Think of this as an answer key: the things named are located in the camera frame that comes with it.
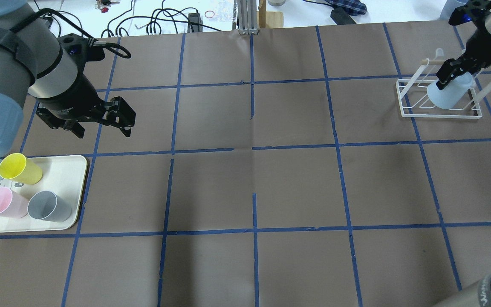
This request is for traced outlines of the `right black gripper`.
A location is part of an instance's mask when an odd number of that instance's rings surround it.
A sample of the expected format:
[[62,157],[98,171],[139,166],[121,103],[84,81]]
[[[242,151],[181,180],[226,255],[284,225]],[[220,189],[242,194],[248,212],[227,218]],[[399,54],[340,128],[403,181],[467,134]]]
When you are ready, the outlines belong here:
[[485,26],[476,29],[466,43],[465,53],[457,59],[445,60],[436,73],[436,87],[443,90],[457,77],[469,69],[473,78],[478,78],[491,66],[491,33]]

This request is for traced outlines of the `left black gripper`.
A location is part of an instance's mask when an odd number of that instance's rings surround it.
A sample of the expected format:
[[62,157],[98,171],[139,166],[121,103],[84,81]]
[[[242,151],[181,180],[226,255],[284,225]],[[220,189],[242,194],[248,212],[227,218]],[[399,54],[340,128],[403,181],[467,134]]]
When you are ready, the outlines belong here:
[[118,128],[129,138],[135,126],[136,113],[122,97],[103,101],[85,75],[79,75],[71,87],[60,95],[40,98],[36,115],[49,128],[70,131],[84,138],[81,122],[97,122]]

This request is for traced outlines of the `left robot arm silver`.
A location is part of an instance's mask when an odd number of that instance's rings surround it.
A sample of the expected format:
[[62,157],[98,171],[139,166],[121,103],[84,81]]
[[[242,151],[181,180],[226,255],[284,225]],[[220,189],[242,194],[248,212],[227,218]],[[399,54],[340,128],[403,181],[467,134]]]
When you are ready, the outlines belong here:
[[129,59],[117,43],[100,41],[79,26],[80,35],[55,37],[25,0],[0,0],[0,158],[12,149],[23,121],[26,97],[39,102],[37,115],[53,130],[84,137],[83,122],[118,128],[130,137],[136,113],[122,97],[104,101],[84,75],[87,62],[101,61],[104,50]]

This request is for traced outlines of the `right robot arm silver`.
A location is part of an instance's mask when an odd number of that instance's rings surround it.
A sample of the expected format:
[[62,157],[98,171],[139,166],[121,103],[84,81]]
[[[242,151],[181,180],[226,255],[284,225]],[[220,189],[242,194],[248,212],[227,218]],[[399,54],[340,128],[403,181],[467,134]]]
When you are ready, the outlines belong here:
[[436,74],[439,90],[466,72],[476,75],[491,66],[491,0],[468,0],[448,16],[448,23],[452,26],[469,21],[476,26],[476,31],[466,42],[462,55],[444,61],[440,67]]

